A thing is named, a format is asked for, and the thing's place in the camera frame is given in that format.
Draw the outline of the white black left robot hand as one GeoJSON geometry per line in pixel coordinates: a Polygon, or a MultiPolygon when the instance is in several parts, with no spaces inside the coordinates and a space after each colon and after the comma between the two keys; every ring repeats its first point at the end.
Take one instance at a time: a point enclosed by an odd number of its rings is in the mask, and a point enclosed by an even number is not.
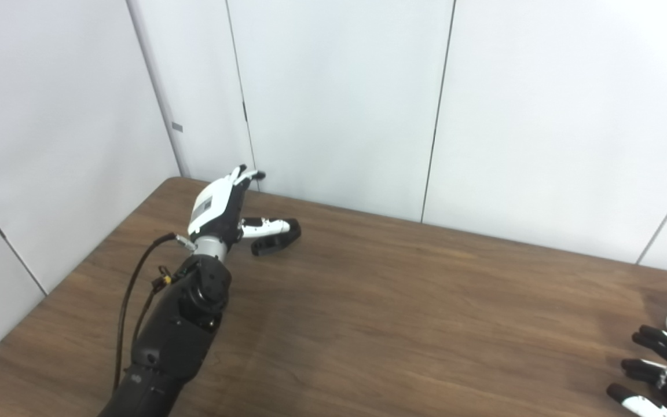
{"type": "Polygon", "coordinates": [[[247,190],[266,173],[248,171],[246,164],[207,185],[195,200],[188,225],[190,241],[214,237],[231,248],[243,239],[254,239],[252,248],[259,253],[286,248],[299,239],[302,227],[294,218],[243,217],[241,211],[247,190]]]}

